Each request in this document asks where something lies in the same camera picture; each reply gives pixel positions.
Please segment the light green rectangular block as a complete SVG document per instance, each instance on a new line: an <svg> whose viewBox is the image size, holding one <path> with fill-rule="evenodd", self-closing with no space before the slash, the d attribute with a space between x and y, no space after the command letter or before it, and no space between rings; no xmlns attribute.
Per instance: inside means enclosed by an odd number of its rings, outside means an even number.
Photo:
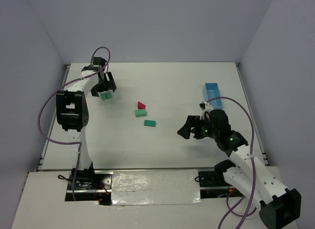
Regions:
<svg viewBox="0 0 315 229"><path fill-rule="evenodd" d="M147 116L146 109L137 109L137 110L135 110L135 117L143 117L143 116Z"/></svg>

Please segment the blue plastic box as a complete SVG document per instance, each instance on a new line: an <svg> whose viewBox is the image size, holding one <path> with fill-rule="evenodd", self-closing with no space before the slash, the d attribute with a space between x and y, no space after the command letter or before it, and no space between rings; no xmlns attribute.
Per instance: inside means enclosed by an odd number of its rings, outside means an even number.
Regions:
<svg viewBox="0 0 315 229"><path fill-rule="evenodd" d="M208 101L213 98L220 97L220 91L218 83L205 83L203 88L204 101ZM210 102L214 109L223 109L221 99L214 99Z"/></svg>

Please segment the small green cube block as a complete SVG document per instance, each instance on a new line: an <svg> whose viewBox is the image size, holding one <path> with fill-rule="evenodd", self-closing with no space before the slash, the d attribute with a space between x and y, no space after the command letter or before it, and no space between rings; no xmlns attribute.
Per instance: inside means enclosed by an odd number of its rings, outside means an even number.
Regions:
<svg viewBox="0 0 315 229"><path fill-rule="evenodd" d="M101 100L107 100L106 93L100 93L99 96L100 96Z"/></svg>

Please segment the silver tape patch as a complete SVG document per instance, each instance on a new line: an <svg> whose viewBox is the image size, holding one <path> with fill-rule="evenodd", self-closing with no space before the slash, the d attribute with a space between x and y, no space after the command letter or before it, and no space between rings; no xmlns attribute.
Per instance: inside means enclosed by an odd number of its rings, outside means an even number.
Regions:
<svg viewBox="0 0 315 229"><path fill-rule="evenodd" d="M114 171L111 203L132 205L177 205L201 202L196 169Z"/></svg>

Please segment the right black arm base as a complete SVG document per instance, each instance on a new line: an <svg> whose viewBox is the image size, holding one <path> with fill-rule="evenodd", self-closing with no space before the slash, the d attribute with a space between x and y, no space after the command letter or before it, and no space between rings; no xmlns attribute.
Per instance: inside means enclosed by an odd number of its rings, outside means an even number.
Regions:
<svg viewBox="0 0 315 229"><path fill-rule="evenodd" d="M227 197L230 192L236 190L235 187L226 183L223 178L223 173L235 166L232 161L225 160L216 164L213 170L199 171L194 180L199 183L201 198Z"/></svg>

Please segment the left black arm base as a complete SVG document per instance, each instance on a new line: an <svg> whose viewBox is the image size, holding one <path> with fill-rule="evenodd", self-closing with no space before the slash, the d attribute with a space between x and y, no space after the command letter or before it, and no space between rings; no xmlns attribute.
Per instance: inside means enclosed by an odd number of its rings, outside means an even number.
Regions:
<svg viewBox="0 0 315 229"><path fill-rule="evenodd" d="M65 201L95 201L100 205L112 204L113 172L107 170L78 171L73 179L74 170L69 176L58 175L58 179L67 183Z"/></svg>

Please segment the dark green rectangular block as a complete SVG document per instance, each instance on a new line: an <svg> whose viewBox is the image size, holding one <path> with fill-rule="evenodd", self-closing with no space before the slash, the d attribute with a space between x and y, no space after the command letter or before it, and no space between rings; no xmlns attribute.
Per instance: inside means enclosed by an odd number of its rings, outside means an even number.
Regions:
<svg viewBox="0 0 315 229"><path fill-rule="evenodd" d="M155 127L156 126L156 121L154 121L154 120L145 120L144 121L144 126Z"/></svg>

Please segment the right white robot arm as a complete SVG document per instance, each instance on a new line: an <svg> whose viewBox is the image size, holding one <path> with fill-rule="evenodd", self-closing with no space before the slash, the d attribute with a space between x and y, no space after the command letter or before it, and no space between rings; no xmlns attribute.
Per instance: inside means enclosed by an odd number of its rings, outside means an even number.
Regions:
<svg viewBox="0 0 315 229"><path fill-rule="evenodd" d="M279 181L251 152L245 138L232 130L223 110L204 111L202 116L189 115L177 134L184 139L193 134L195 139L215 140L228 156L215 166L217 174L253 202L267 228L282 229L300 217L300 193Z"/></svg>

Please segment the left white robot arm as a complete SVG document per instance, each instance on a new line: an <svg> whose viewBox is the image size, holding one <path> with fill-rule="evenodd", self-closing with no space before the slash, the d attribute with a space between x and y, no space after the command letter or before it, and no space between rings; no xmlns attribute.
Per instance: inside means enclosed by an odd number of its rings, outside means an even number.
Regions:
<svg viewBox="0 0 315 229"><path fill-rule="evenodd" d="M56 93L57 122L72 143L73 168L78 171L89 169L92 164L86 141L86 126L90 118L86 97L111 99L117 88L112 73L105 71L107 65L105 59L94 57L90 65L82 68L77 81Z"/></svg>

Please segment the red triangular wood block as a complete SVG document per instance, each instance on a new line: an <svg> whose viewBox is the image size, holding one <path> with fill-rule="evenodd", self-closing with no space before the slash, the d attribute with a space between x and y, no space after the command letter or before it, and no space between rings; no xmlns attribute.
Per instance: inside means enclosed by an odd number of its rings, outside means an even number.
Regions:
<svg viewBox="0 0 315 229"><path fill-rule="evenodd" d="M141 110L141 109L146 109L146 105L143 104L142 102L138 102L138 103L137 103L137 108L138 108L139 110Z"/></svg>

